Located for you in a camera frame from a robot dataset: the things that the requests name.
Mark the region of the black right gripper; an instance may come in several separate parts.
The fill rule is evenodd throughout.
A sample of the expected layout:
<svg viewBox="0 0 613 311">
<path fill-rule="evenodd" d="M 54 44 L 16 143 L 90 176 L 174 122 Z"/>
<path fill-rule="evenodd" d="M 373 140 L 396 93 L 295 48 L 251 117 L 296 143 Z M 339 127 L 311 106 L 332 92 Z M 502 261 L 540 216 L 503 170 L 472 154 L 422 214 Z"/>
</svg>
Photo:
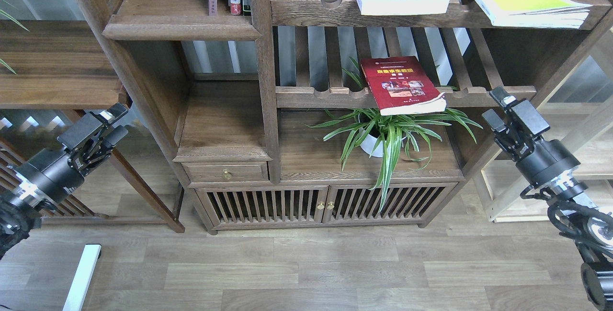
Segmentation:
<svg viewBox="0 0 613 311">
<path fill-rule="evenodd" d="M 530 185 L 542 187 L 580 165 L 559 140 L 543 138 L 542 133 L 550 125 L 529 101 L 517 101 L 503 86 L 493 88 L 489 95 L 504 109 L 508 122 L 493 109 L 488 109 L 482 117 L 498 133 L 498 145 L 510 155 Z"/>
</svg>

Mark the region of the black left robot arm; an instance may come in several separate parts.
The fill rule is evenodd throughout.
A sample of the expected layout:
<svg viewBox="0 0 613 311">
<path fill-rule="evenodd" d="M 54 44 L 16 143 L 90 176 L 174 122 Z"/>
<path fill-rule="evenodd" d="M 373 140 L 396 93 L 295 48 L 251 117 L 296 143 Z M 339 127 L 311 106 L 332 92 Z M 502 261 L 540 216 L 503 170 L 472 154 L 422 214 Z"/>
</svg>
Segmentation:
<svg viewBox="0 0 613 311">
<path fill-rule="evenodd" d="M 110 157 L 128 133 L 115 125 L 127 113 L 120 103 L 99 113 L 88 112 L 57 137 L 62 149 L 43 149 L 15 168 L 19 183 L 0 200 L 1 254 L 40 227 L 42 209 L 56 210 L 85 176 Z"/>
</svg>

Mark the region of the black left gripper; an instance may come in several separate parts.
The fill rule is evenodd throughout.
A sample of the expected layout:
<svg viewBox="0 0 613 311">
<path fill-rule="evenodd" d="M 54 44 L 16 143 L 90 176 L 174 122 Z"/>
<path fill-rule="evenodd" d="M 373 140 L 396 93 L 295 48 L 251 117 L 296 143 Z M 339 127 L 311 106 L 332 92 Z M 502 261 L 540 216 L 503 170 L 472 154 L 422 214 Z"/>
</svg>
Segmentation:
<svg viewBox="0 0 613 311">
<path fill-rule="evenodd" d="M 20 184 L 12 193 L 28 205 L 58 205 L 85 176 L 105 162 L 118 142 L 128 134 L 125 126 L 113 127 L 128 108 L 115 103 L 98 116 L 83 116 L 57 137 L 61 150 L 43 149 L 15 170 Z"/>
</svg>

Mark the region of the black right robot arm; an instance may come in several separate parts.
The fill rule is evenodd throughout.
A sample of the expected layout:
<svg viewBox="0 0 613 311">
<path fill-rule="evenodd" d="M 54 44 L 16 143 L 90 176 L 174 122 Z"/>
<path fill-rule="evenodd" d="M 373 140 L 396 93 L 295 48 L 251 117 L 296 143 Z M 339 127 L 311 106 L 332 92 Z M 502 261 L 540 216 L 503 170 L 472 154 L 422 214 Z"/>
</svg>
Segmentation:
<svg viewBox="0 0 613 311">
<path fill-rule="evenodd" d="M 600 311 L 613 308 L 612 208 L 599 207 L 573 176 L 580 162 L 560 140 L 546 140 L 550 125 L 528 101 L 499 86 L 490 96 L 503 108 L 503 121 L 490 109 L 482 117 L 495 142 L 527 180 L 522 199 L 544 200 L 550 223 L 571 239 L 582 257 L 581 278 L 589 301 Z"/>
</svg>

